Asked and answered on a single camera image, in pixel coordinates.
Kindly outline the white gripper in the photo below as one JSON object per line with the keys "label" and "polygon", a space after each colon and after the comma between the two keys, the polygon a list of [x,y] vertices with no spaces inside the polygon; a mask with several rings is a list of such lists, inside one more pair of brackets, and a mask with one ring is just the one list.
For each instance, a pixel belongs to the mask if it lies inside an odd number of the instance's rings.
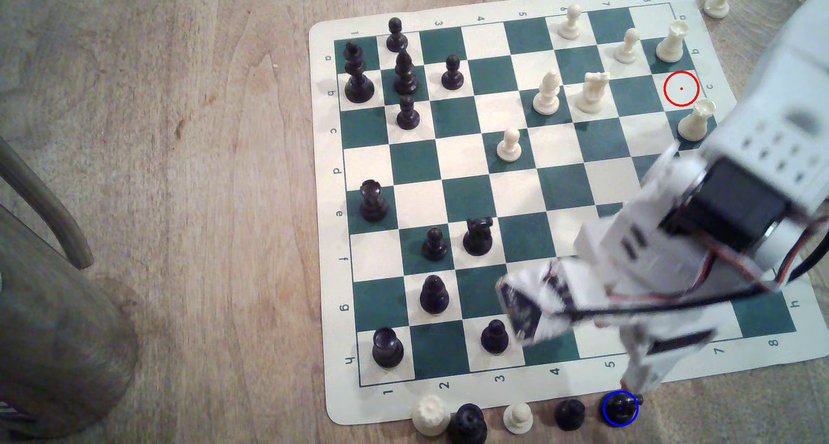
{"label": "white gripper", "polygon": [[[673,143],[648,169],[640,190],[613,216],[587,223],[575,239],[573,323],[598,327],[642,323],[651,331],[716,331],[722,323],[720,282],[732,275],[717,250],[701,243],[700,227],[676,217],[687,211],[716,167],[732,153],[704,144],[676,157]],[[628,364],[620,386],[652,392],[677,363],[716,333],[686,333],[651,345],[642,330],[620,330]]]}

